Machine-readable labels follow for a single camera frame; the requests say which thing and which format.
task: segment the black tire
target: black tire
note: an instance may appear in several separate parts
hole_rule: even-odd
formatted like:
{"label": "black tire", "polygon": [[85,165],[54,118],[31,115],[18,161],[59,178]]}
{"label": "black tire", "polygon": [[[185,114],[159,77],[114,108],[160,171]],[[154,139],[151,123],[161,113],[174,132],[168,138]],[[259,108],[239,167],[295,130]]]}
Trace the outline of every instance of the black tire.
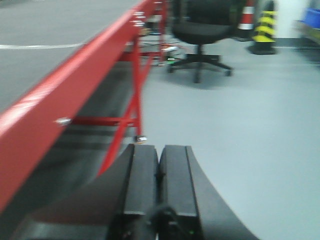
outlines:
{"label": "black tire", "polygon": [[227,71],[225,71],[225,75],[226,75],[227,77],[232,76],[232,75],[233,75],[232,70],[227,70]]}
{"label": "black tire", "polygon": [[167,67],[166,71],[167,71],[169,74],[172,74],[172,73],[174,72],[174,68],[171,66],[170,63],[168,64],[168,67]]}

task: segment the red metal frame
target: red metal frame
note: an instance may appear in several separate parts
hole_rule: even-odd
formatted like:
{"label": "red metal frame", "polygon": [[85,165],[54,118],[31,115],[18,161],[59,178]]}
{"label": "red metal frame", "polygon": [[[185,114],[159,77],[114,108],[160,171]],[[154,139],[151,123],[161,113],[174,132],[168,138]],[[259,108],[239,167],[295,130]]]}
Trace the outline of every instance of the red metal frame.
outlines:
{"label": "red metal frame", "polygon": [[0,115],[0,213],[65,129],[57,120],[75,117],[104,76],[120,59],[126,43],[130,41],[134,42],[131,54],[134,94],[124,116],[76,118],[73,122],[119,125],[100,173],[117,156],[127,127],[136,127],[136,133],[142,133],[141,88],[153,55],[150,55],[146,67],[141,70],[138,49],[141,28],[135,24],[137,12],[143,12],[145,17],[160,13],[163,27],[166,19],[165,0],[143,0],[128,10]]}

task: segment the red and white cone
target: red and white cone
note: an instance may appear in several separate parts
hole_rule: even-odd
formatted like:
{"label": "red and white cone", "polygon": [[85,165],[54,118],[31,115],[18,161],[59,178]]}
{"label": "red and white cone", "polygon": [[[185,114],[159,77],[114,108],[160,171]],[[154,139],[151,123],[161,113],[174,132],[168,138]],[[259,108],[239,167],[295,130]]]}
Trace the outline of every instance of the red and white cone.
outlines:
{"label": "red and white cone", "polygon": [[244,42],[251,40],[254,29],[255,0],[247,0],[243,8],[242,18],[236,31],[236,39]]}

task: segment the red support leg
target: red support leg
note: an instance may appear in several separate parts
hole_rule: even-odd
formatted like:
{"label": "red support leg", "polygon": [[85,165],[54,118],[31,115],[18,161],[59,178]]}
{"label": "red support leg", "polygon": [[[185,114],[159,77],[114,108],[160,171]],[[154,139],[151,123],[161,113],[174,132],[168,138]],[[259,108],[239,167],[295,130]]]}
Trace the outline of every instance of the red support leg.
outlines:
{"label": "red support leg", "polygon": [[77,116],[72,120],[74,125],[94,125],[94,126],[119,126],[121,121],[126,121],[129,127],[133,127],[135,120],[123,117],[104,116]]}
{"label": "red support leg", "polygon": [[124,137],[124,134],[127,129],[127,122],[122,121],[115,132],[115,135],[113,137],[112,143],[107,151],[107,154],[103,160],[103,163],[100,167],[100,170],[98,172],[98,176],[104,173],[105,170],[107,170],[111,164],[115,161],[117,154],[119,152],[119,148],[122,142],[122,139]]}
{"label": "red support leg", "polygon": [[162,63],[164,61],[163,43],[165,42],[165,32],[166,32],[165,27],[166,27],[166,19],[167,19],[167,5],[165,0],[162,0],[160,15],[161,15],[161,21],[159,22],[159,28],[160,28],[159,62]]}
{"label": "red support leg", "polygon": [[135,37],[133,40],[132,50],[132,67],[133,67],[133,87],[134,87],[134,106],[136,117],[136,134],[142,134],[141,126],[141,88],[142,79],[140,75],[140,49],[139,49],[139,37]]}

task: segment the blue container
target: blue container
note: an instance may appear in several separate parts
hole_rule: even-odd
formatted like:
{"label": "blue container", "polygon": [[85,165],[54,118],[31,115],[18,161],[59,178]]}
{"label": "blue container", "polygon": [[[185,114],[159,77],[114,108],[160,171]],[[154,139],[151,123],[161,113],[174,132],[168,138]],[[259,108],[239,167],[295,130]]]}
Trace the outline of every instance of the blue container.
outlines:
{"label": "blue container", "polygon": [[303,21],[314,29],[320,29],[320,9],[307,8]]}

